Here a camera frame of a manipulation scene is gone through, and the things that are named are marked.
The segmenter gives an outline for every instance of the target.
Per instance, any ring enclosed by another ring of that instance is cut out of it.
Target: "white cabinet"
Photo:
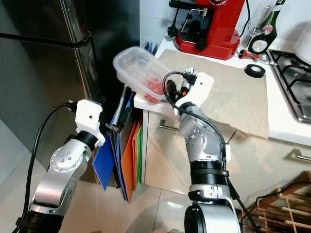
[[[179,132],[158,127],[164,119],[166,125],[178,128],[178,121],[154,112],[148,115],[145,184],[188,194],[190,165],[184,138]],[[226,142],[231,139],[232,160],[227,169],[245,205],[311,169],[310,162],[288,158],[294,148],[311,157],[311,147],[235,132],[224,124],[217,126]]]

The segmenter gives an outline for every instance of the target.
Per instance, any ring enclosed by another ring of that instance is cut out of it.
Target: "gas stove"
[[[291,109],[300,122],[311,123],[311,65],[293,53],[268,51],[278,81]]]

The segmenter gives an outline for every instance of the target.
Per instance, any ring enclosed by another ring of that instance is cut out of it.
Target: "green bottle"
[[[270,15],[263,23],[262,33],[252,38],[248,51],[253,54],[263,54],[272,44],[277,36],[276,32],[276,19],[285,0],[277,0],[276,5],[272,9]]]

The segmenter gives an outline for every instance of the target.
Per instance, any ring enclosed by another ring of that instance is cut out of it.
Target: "white countertop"
[[[291,45],[285,44],[282,40],[276,40],[275,43],[272,44],[271,48],[291,52]],[[169,37],[163,38],[155,56],[159,57],[165,49],[178,51],[174,45],[173,39],[170,39]],[[197,57],[237,68],[245,68],[248,64],[255,64],[250,59],[241,60],[238,57],[232,57],[227,61],[202,56]],[[311,124],[300,123],[294,118],[290,106],[285,100],[286,97],[283,95],[283,91],[278,85],[276,80],[277,77],[275,76],[272,68],[269,65],[262,63],[257,62],[257,64],[266,70],[268,119],[270,128],[269,137],[311,146]],[[134,98],[134,106],[136,108],[160,112],[166,115],[172,111],[172,108],[168,103],[161,102],[152,104],[146,101],[139,94],[137,94]]]

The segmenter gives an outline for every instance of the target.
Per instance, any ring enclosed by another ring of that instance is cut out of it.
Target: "transparent plastic box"
[[[118,79],[150,102],[165,100],[164,76],[172,70],[140,47],[131,47],[113,59]]]

